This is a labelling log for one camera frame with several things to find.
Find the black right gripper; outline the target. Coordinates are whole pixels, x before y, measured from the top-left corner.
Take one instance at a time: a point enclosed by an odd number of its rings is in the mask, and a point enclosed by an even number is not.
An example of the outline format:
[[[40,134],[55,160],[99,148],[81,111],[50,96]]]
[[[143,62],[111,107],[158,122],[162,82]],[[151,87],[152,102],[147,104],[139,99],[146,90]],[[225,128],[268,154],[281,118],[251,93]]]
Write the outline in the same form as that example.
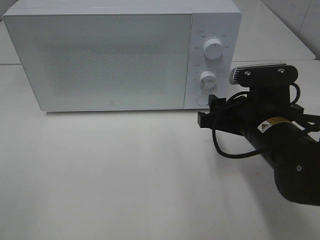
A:
[[[290,86],[251,88],[229,99],[209,96],[209,113],[198,113],[201,128],[245,137],[255,148],[302,148],[304,131],[293,124],[303,110],[294,105]]]

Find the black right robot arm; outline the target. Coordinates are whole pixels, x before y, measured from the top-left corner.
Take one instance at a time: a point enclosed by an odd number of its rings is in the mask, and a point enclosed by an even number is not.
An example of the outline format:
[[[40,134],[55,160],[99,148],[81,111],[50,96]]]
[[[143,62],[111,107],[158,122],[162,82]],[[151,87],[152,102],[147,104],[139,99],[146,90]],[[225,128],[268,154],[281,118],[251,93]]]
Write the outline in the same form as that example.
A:
[[[275,185],[286,200],[320,204],[320,143],[310,136],[320,130],[320,118],[305,114],[290,99],[289,86],[251,88],[230,98],[210,95],[208,103],[209,112],[199,112],[197,122],[213,132],[213,145],[221,156],[245,159],[260,155],[273,169]],[[253,151],[223,151],[217,131],[245,138]]]

